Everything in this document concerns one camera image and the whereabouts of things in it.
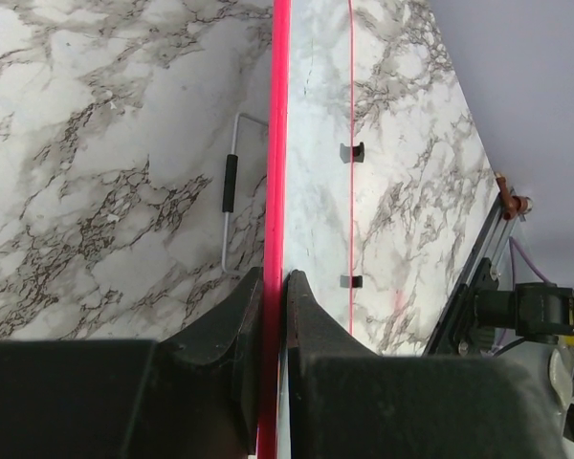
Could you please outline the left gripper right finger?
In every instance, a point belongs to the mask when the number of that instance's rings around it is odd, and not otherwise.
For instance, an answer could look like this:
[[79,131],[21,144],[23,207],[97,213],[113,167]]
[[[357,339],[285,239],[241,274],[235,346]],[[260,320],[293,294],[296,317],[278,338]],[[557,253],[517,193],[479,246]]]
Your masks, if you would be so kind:
[[288,278],[286,314],[293,457],[564,457],[552,404],[521,365],[376,355],[301,271]]

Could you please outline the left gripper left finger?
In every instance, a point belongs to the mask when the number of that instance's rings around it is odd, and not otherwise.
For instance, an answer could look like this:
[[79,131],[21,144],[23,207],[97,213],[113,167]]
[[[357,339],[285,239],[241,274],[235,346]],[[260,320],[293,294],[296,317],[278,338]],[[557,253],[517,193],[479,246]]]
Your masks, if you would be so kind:
[[0,340],[0,458],[245,458],[262,271],[162,340]]

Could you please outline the pink framed whiteboard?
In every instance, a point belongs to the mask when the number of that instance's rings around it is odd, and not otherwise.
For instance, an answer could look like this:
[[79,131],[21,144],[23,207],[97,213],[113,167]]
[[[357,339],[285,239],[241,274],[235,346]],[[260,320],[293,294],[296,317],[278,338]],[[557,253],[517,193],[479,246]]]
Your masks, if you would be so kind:
[[282,332],[287,276],[306,274],[341,326],[350,321],[352,142],[350,3],[276,1],[263,259],[263,365],[257,454],[289,454]]

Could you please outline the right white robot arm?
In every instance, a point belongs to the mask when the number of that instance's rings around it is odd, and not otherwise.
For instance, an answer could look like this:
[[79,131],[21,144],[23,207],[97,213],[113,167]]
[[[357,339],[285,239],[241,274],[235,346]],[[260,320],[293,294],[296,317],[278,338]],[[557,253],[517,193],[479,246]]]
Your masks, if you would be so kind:
[[574,443],[574,289],[543,281],[501,290],[485,257],[451,306],[449,349],[524,366],[550,392],[563,436]]

